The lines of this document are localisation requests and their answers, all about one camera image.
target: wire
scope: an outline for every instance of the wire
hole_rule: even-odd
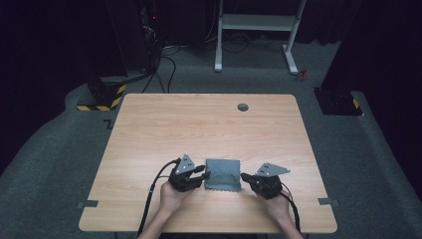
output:
[[[236,13],[238,5],[239,5],[239,0],[236,1],[236,6],[235,6],[235,9],[233,10],[233,13]]]
[[[176,72],[176,63],[171,58],[168,58],[168,57],[161,57],[161,58],[167,59],[168,61],[170,61],[173,64],[173,72],[171,73],[170,79],[168,80],[168,83],[167,83],[167,93],[169,94],[170,93],[171,80],[173,80],[174,72]]]
[[[269,43],[254,43],[252,41],[249,42],[249,45],[252,47],[273,47],[273,46],[278,46],[278,45],[282,45],[284,43],[284,41],[270,41]]]
[[[288,199],[288,201],[291,203],[293,213],[295,214],[296,229],[298,229],[298,231],[301,232],[301,218],[299,217],[298,207],[296,206],[296,204],[293,200],[293,195],[291,194],[289,188],[283,182],[282,182],[282,185],[285,186],[286,189],[288,189],[290,197],[286,196],[286,194],[284,194],[283,192],[280,192],[280,195],[282,195],[283,197]]]
[[[180,51],[180,49],[182,48],[180,45],[177,45],[177,46],[167,46],[167,47],[164,47],[163,50],[164,49],[170,49],[170,48],[176,48],[176,47],[177,47],[177,50],[175,52],[170,53],[170,54],[161,54],[161,56],[171,56],[171,55],[174,55],[174,54],[178,53]]]
[[[215,39],[217,39],[217,38],[218,38],[218,36],[216,35],[216,36],[214,36],[214,37],[212,37],[212,38],[210,38],[210,39],[206,40],[206,41],[205,41],[205,43],[212,42],[212,41],[214,41],[214,40],[215,40]]]
[[[244,43],[241,43],[241,42],[237,42],[237,43],[236,43],[236,42],[231,42],[231,43],[233,43],[233,44],[235,44],[235,45],[245,44],[245,46],[244,46],[242,49],[238,50],[238,51],[229,50],[229,49],[227,49],[227,48],[225,48],[225,47],[221,47],[221,48],[222,48],[224,51],[229,52],[229,53],[241,53],[241,52],[245,51],[245,50],[248,48],[248,46],[249,46],[248,41],[245,41]]]
[[[212,25],[210,28],[210,31],[208,33],[208,35],[205,37],[205,42],[207,41],[207,39],[210,37],[212,29],[214,28],[214,22],[215,22],[215,13],[217,12],[217,0],[214,1],[214,16],[212,17]]]
[[[155,74],[158,78],[159,85],[161,86],[162,92],[165,93],[164,85],[162,84],[161,77],[159,76],[158,72]]]
[[[156,38],[155,31],[152,30],[152,28],[143,26],[143,29],[148,30],[148,36],[149,36],[148,38],[151,38],[151,33],[153,34],[152,39],[155,39]]]
[[[145,87],[143,88],[143,90],[141,91],[141,93],[144,93],[145,90],[148,88],[149,83],[151,83],[152,78],[155,76],[156,72],[151,74],[151,77],[149,78],[148,82],[146,83]]]
[[[148,197],[146,198],[146,202],[145,202],[145,209],[143,210],[143,216],[142,216],[142,220],[140,222],[139,225],[139,229],[137,230],[137,234],[136,237],[138,237],[140,235],[140,233],[142,233],[143,227],[145,226],[145,220],[146,220],[146,216],[148,215],[148,210],[149,210],[149,204],[151,203],[151,198],[152,198],[152,193],[154,192],[154,188],[155,188],[155,183],[157,182],[158,178],[160,178],[162,171],[164,171],[164,169],[173,163],[177,163],[177,161],[180,160],[180,158],[171,160],[169,162],[167,162],[157,173],[157,175],[155,176],[154,181],[152,182],[151,186],[149,187],[149,193],[148,193]]]

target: black cable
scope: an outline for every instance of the black cable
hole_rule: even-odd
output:
[[[284,41],[270,41],[269,43],[254,43],[254,42],[249,42],[249,45],[252,47],[273,47],[273,46],[278,46],[278,45],[282,45]]]
[[[140,235],[140,233],[142,233],[143,227],[145,226],[145,221],[146,221],[146,216],[148,215],[148,210],[149,210],[149,204],[151,203],[151,198],[152,198],[152,193],[154,192],[154,188],[155,188],[155,183],[157,182],[158,178],[160,178],[160,175],[162,173],[162,171],[164,171],[164,169],[172,164],[172,163],[177,163],[177,161],[180,160],[180,158],[171,160],[169,162],[167,162],[162,168],[161,170],[159,170],[159,172],[157,173],[154,181],[152,182],[151,186],[149,187],[149,193],[148,193],[148,197],[146,198],[146,202],[145,202],[145,209],[143,210],[143,216],[142,216],[142,220],[140,222],[139,225],[139,229],[137,230],[137,234],[136,237],[138,237]]]
[[[158,78],[158,82],[159,82],[159,85],[161,86],[162,92],[165,93],[164,85],[162,84],[161,77],[159,76],[158,72],[155,74],[155,76]]]
[[[141,91],[141,93],[144,93],[146,88],[148,88],[149,83],[151,83],[152,78],[155,76],[156,72],[151,74],[151,77],[149,78],[148,82],[146,83],[145,87],[143,88],[143,90]]]
[[[295,204],[295,202],[293,200],[293,195],[291,194],[289,188],[283,182],[282,182],[282,185],[285,186],[286,189],[288,189],[289,194],[290,194],[291,197],[286,196],[283,192],[280,192],[280,195],[284,196],[291,203],[292,209],[293,209],[293,213],[295,215],[296,229],[298,229],[298,231],[301,232],[301,218],[299,217],[298,207],[296,206],[296,204]]]
[[[223,46],[221,46],[221,48],[229,53],[241,53],[243,51],[245,51],[248,46],[249,46],[249,41],[246,37],[239,37],[239,38],[232,38],[230,36],[227,36],[227,34],[225,35],[225,38],[228,39],[228,41],[234,45],[245,45],[242,49],[238,50],[238,51],[232,51],[232,50],[228,50],[227,48],[224,48]]]
[[[168,57],[161,57],[161,58],[167,59],[173,64],[173,72],[171,73],[170,79],[168,80],[168,83],[167,83],[167,92],[170,93],[170,84],[171,84],[171,80],[173,80],[174,72],[176,72],[176,63]]]
[[[182,47],[180,45],[177,45],[177,50],[175,52],[170,53],[170,54],[161,54],[161,56],[171,56],[171,55],[174,55],[174,54],[178,53],[181,48]]]

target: wooden table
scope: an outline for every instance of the wooden table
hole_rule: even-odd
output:
[[[247,104],[245,112],[238,104]],[[296,99],[290,95],[129,94],[124,97],[84,209],[84,231],[137,231],[156,173],[189,153],[239,159],[253,174],[264,162],[289,168],[280,179],[291,190],[304,233],[331,233],[336,222]],[[168,175],[171,168],[163,172]],[[159,204],[157,182],[147,223]],[[165,232],[277,233],[249,184],[240,192],[197,188],[166,225]]]

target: human hand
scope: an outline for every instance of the human hand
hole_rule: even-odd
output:
[[[193,190],[179,192],[171,186],[170,182],[166,181],[160,189],[160,210],[173,214],[180,208],[183,199],[192,192]]]
[[[283,190],[282,193],[290,198],[289,192]],[[260,201],[265,205],[267,213],[273,220],[283,224],[293,223],[289,214],[290,202],[287,198],[282,195],[278,195],[277,197],[274,197],[272,199],[265,199],[259,194],[257,194],[257,196]]]

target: hand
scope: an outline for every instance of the hand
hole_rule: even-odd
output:
[[[288,198],[290,194],[287,191],[282,191]],[[295,224],[293,223],[290,214],[289,214],[289,205],[290,202],[287,198],[282,195],[278,195],[272,199],[265,199],[264,197],[258,195],[258,198],[266,206],[267,213],[270,217],[277,222],[277,224],[282,229],[285,238],[287,239],[303,239],[304,237],[296,229]]]
[[[283,190],[283,194],[290,198],[289,192]],[[275,221],[282,223],[292,223],[292,219],[289,214],[290,202],[287,198],[282,195],[278,195],[272,199],[265,199],[261,195],[257,194],[260,201],[265,205],[267,213]]]
[[[173,214],[179,209],[183,199],[190,195],[192,191],[179,192],[171,186],[170,182],[166,181],[161,185],[160,210]]]

